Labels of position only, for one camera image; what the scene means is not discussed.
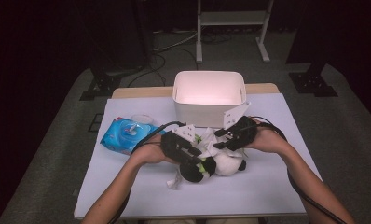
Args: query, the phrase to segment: blue plastic bag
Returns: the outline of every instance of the blue plastic bag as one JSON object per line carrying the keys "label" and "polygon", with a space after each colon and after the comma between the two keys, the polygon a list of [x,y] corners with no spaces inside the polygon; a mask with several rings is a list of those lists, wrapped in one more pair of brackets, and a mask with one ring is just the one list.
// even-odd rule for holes
{"label": "blue plastic bag", "polygon": [[118,117],[113,120],[104,134],[101,144],[115,152],[130,155],[139,141],[157,128],[151,124],[143,124],[131,119]]}

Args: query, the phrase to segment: white shelf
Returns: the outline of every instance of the white shelf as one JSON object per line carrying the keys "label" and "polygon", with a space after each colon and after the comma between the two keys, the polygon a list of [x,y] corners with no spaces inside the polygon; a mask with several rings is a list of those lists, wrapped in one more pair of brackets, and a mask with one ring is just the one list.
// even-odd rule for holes
{"label": "white shelf", "polygon": [[201,25],[262,25],[266,11],[202,12]]}

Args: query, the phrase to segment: black speaker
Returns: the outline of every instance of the black speaker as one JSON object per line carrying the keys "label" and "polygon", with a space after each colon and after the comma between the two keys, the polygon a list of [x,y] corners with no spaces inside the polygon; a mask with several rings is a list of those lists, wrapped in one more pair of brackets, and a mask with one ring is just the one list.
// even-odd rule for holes
{"label": "black speaker", "polygon": [[153,31],[144,0],[84,0],[77,7],[90,36],[89,67],[102,90],[146,67],[153,48]]}

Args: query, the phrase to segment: white tag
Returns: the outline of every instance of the white tag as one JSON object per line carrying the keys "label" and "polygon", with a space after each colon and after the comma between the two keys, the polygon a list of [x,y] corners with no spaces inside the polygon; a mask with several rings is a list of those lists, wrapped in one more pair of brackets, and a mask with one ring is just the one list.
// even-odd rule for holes
{"label": "white tag", "polygon": [[172,132],[190,143],[195,141],[195,126],[193,124],[175,128],[172,130]]}
{"label": "white tag", "polygon": [[176,171],[176,177],[175,177],[173,180],[168,180],[168,181],[166,182],[166,185],[167,185],[168,188],[170,188],[170,189],[177,189],[178,186],[179,186],[179,184],[180,184],[180,182],[182,182],[182,179],[183,179],[183,177],[182,177],[182,175],[180,174],[179,169],[177,169],[177,171]]}
{"label": "white tag", "polygon": [[249,108],[249,105],[250,102],[246,102],[243,105],[238,105],[237,107],[224,112],[224,130],[227,130],[236,124],[244,115],[244,112]]}

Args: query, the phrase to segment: white table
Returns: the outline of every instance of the white table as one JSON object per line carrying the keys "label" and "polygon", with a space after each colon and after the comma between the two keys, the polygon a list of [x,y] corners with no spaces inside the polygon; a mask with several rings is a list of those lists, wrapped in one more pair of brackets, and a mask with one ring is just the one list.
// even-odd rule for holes
{"label": "white table", "polygon": [[[264,117],[278,126],[319,176],[283,95],[248,94],[247,101],[252,104],[245,114]],[[134,114],[150,116],[157,126],[176,120],[171,97],[109,99],[78,196],[75,218],[82,218],[87,213],[128,158],[100,145],[103,134],[116,117],[130,118]],[[142,167],[121,218],[305,215],[298,195],[288,182],[286,167],[280,157],[254,149],[246,149],[246,153],[245,171],[232,176],[214,175],[198,184],[183,181],[178,190],[166,186],[166,181],[174,178],[176,165],[160,163]]]}

